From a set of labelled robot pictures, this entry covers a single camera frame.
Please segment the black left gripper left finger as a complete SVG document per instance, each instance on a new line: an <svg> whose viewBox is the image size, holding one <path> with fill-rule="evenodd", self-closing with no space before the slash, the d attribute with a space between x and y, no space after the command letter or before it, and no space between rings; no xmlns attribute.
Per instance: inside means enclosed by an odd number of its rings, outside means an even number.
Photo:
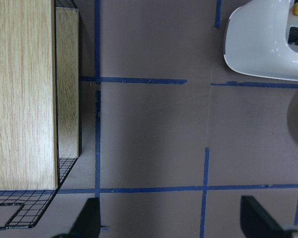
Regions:
<svg viewBox="0 0 298 238"><path fill-rule="evenodd" d="M72 228L54 238L98 238L101 231L100 200L88 198Z"/></svg>

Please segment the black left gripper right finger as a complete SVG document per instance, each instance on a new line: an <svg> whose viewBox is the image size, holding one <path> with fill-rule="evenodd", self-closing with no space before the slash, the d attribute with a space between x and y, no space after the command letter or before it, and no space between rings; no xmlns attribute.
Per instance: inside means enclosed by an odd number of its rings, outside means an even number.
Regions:
<svg viewBox="0 0 298 238"><path fill-rule="evenodd" d="M240 228L246 238L298 238L298 226L279 224L249 195L240 199Z"/></svg>

